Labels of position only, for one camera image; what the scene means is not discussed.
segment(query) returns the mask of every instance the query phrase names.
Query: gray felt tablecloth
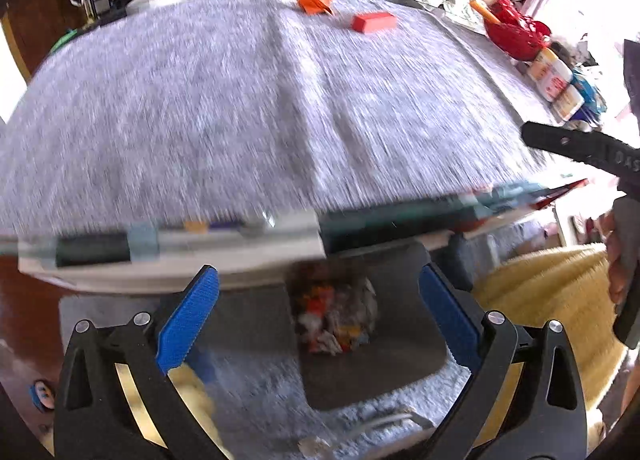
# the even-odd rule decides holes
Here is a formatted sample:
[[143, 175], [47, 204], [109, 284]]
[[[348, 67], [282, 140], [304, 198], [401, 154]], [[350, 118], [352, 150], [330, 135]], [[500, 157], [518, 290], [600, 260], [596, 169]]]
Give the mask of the gray felt tablecloth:
[[[551, 157], [551, 113], [487, 39], [427, 12], [336, 0], [190, 0], [82, 36], [44, 62], [0, 144], [0, 229], [319, 211], [500, 185]], [[350, 29], [389, 10], [398, 28]]]

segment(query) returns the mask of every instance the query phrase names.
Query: plastic container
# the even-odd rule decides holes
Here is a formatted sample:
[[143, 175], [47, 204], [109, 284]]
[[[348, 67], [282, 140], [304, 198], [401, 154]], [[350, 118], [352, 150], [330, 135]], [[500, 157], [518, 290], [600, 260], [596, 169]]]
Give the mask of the plastic container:
[[591, 81], [591, 77], [576, 69], [571, 84], [584, 98], [584, 108], [591, 112], [592, 117], [599, 119], [607, 111], [607, 102], [598, 87]]
[[529, 75], [534, 82], [538, 82], [545, 76], [548, 69], [556, 61], [558, 61], [558, 56], [555, 53], [549, 48], [542, 48], [531, 63], [527, 75]]
[[536, 83], [538, 91], [549, 102], [553, 102], [569, 85], [574, 74], [560, 59], [549, 66], [545, 75]]
[[569, 120], [582, 104], [584, 104], [584, 97], [575, 86], [569, 84], [554, 100], [553, 108], [562, 120]]

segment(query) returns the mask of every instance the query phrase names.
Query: window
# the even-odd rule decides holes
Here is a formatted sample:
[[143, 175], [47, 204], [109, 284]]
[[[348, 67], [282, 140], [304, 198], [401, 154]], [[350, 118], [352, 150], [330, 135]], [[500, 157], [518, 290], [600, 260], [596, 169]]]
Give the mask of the window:
[[0, 119], [9, 120], [27, 85], [20, 75], [0, 26]]
[[588, 37], [589, 51], [599, 66], [592, 71], [607, 101], [607, 117], [615, 117], [628, 104], [623, 80], [623, 41], [640, 40], [640, 0], [548, 0], [536, 19], [554, 34], [575, 43]]

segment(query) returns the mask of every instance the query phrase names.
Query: metal screw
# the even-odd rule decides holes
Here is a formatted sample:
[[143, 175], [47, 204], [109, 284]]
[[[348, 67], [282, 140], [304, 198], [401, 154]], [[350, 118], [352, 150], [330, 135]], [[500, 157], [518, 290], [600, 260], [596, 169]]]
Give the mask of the metal screw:
[[552, 332], [559, 334], [562, 331], [562, 323], [560, 321], [552, 319], [551, 321], [549, 321], [549, 328]]
[[489, 312], [487, 317], [494, 325], [501, 325], [504, 323], [504, 315], [500, 312]]
[[133, 324], [136, 326], [144, 326], [151, 321], [151, 316], [146, 312], [140, 312], [133, 316]]
[[82, 319], [76, 323], [76, 332], [79, 334], [86, 332], [89, 329], [89, 321]]

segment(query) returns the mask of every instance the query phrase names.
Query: red bag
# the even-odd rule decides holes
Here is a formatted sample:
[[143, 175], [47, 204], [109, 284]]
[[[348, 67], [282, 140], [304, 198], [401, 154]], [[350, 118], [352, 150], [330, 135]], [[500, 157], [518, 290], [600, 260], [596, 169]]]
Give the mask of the red bag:
[[514, 59], [532, 61], [542, 48], [551, 44], [549, 27], [522, 15], [511, 0], [497, 0], [489, 10], [501, 21], [500, 24], [484, 21], [489, 39]]

